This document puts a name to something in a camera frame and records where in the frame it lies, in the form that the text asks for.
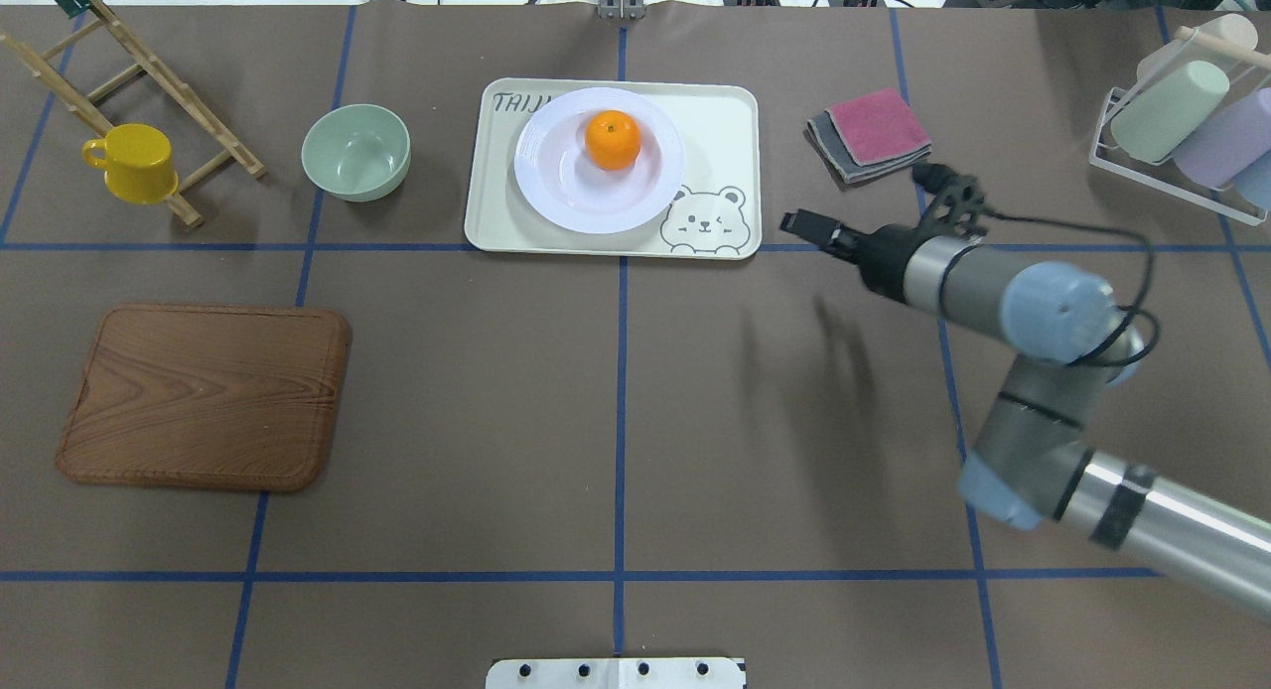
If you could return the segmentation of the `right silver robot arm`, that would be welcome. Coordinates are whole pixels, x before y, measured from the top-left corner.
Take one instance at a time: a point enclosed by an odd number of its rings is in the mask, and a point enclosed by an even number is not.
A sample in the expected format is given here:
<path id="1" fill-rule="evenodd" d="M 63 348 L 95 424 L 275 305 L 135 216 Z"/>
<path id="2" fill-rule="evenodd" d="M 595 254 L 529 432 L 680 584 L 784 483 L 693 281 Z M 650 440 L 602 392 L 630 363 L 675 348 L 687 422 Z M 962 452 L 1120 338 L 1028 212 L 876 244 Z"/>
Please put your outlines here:
<path id="1" fill-rule="evenodd" d="M 1141 313 L 1117 305 L 1104 278 L 984 245 L 977 214 L 864 233 L 799 208 L 780 228 L 857 264 L 872 292 L 1014 351 L 965 456 L 970 506 L 1023 530 L 1057 522 L 1268 622 L 1268 522 L 1082 439 L 1107 386 L 1152 348 Z"/>

